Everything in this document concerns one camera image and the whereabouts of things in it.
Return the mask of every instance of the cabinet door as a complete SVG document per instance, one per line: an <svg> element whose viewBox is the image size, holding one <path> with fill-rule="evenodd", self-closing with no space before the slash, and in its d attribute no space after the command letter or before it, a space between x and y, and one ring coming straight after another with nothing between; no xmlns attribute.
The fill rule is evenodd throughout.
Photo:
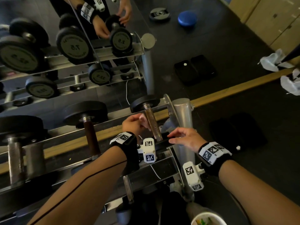
<svg viewBox="0 0 300 225"><path fill-rule="evenodd" d="M245 23L260 0L231 0L229 8Z"/></svg>
<svg viewBox="0 0 300 225"><path fill-rule="evenodd" d="M300 44L300 17L298 17L287 29L272 43L271 48L277 50L281 48L285 55L288 55L296 46ZM292 61L299 63L300 58Z"/></svg>
<svg viewBox="0 0 300 225"><path fill-rule="evenodd" d="M300 14L300 0L260 0L246 25L271 45Z"/></svg>

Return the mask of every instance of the white cable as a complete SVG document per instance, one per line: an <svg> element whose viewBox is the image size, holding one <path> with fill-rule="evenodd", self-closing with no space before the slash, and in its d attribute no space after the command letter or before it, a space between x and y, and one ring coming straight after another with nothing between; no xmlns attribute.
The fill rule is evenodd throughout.
<svg viewBox="0 0 300 225"><path fill-rule="evenodd" d="M156 174L156 176L161 180L161 178L157 175L157 173L155 172L154 168L152 167L152 164L150 164L152 170L154 171L154 173Z"/></svg>
<svg viewBox="0 0 300 225"><path fill-rule="evenodd" d="M128 80L126 81L126 100L128 102L128 99L127 99L127 83L128 83Z"/></svg>

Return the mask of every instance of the blue balance disc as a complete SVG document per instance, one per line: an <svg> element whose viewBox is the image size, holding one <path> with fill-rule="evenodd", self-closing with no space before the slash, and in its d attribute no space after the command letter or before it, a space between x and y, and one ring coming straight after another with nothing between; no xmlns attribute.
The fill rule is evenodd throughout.
<svg viewBox="0 0 300 225"><path fill-rule="evenodd" d="M193 27L197 22L197 15L192 11L181 12L178 16L178 22L183 27Z"/></svg>

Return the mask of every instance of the black wristband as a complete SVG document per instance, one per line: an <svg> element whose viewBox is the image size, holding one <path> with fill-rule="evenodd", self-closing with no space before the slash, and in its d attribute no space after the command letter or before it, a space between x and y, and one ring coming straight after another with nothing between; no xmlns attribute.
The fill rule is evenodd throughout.
<svg viewBox="0 0 300 225"><path fill-rule="evenodd" d="M76 9L77 13L81 15L84 19L86 19L89 23L92 23L93 19L97 15L97 10L86 2L83 5L77 5Z"/></svg>
<svg viewBox="0 0 300 225"><path fill-rule="evenodd" d="M140 168L139 153L137 151L137 138L132 132L123 132L110 141L109 147L118 146L127 158L123 175L128 175Z"/></svg>
<svg viewBox="0 0 300 225"><path fill-rule="evenodd" d="M202 161L201 166L209 175L218 176L223 163L231 160L231 153L216 142L208 142L202 145L198 151Z"/></svg>

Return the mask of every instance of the person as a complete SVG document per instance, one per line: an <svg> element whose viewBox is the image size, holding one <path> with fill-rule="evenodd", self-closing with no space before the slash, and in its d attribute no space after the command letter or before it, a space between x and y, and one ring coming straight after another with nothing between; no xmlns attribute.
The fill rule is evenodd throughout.
<svg viewBox="0 0 300 225"><path fill-rule="evenodd" d="M54 10L61 17L65 13L74 14L72 7L75 10L78 10L77 7L83 5L85 2L90 6L95 4L94 0L49 0L52 4ZM98 36L104 39L108 39L110 36L110 32L108 31L105 20L110 16L110 12L107 7L106 0L102 0L105 10L103 12L97 11L97 14L93 17L91 22L87 21L81 15L79 15L79 19L89 37L89 39L94 40L97 39ZM126 25L131 17L132 7L130 4L130 0L120 0L119 11L116 15L121 16L119 19L121 24Z"/></svg>
<svg viewBox="0 0 300 225"><path fill-rule="evenodd" d="M67 180L28 225L94 224L125 167L138 163L137 138L149 128L141 116L128 117L122 124L123 133L111 140L109 149ZM223 150L223 154L219 153L214 161L206 160L203 151L211 145L194 129L179 127L168 137L174 137L169 139L170 143L182 144L198 155L200 153L205 171L219 177L223 186L240 202L252 224L297 224L300 221L298 205L240 166L220 145L211 143ZM170 220L168 223L163 219L164 211L162 208L161 224L170 224ZM177 221L176 224L185 225L189 221Z"/></svg>

